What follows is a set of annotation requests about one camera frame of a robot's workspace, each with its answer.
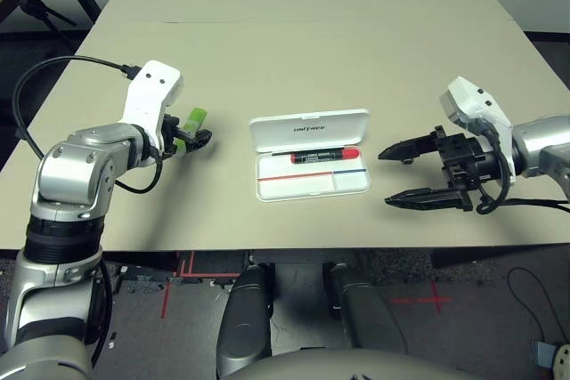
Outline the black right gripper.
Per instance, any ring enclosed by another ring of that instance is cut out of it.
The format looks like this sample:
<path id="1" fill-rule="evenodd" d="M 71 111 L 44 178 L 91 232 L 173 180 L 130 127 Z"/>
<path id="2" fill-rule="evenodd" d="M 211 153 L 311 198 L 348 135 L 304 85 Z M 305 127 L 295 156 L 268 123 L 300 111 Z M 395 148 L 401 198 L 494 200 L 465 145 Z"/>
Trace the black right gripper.
<path id="1" fill-rule="evenodd" d="M 490 196 L 483 188 L 487 180 L 484 176 L 486 152 L 475 137 L 467 138 L 463 133 L 448 136 L 439 125 L 428 135 L 399 141 L 378 154 L 378 160 L 393 160 L 401 163 L 412 163 L 422 154 L 438 152 L 442 162 L 444 175 L 447 177 L 446 189 L 429 188 L 405 190 L 385 198 L 390 206 L 403 209 L 428 211 L 456 208 L 464 212 L 473 210 L 470 199 L 471 190 L 479 190 L 481 194 L 477 212 L 493 212 L 506 199 L 506 158 L 501 152 L 498 133 L 489 125 L 485 126 L 482 136 L 491 145 L 494 161 L 491 170 L 497 172 L 501 192 L 496 197 Z"/>

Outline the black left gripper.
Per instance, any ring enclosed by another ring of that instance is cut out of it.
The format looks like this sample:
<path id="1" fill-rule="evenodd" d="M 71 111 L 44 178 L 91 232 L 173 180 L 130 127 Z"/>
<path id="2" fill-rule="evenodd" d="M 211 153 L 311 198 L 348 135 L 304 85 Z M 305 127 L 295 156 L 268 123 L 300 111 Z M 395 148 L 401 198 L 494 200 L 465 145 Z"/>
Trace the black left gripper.
<path id="1" fill-rule="evenodd" d="M 161 126 L 161 135 L 163 137 L 164 156 L 173 156 L 177 148 L 175 146 L 175 137 L 180 140 L 191 140 L 189 142 L 189 151 L 193 152 L 200 150 L 208 145 L 212 138 L 212 132 L 208 129 L 200 129 L 198 132 L 189 132 L 183 128 L 178 127 L 180 119 L 171 115 L 165 114 Z"/>

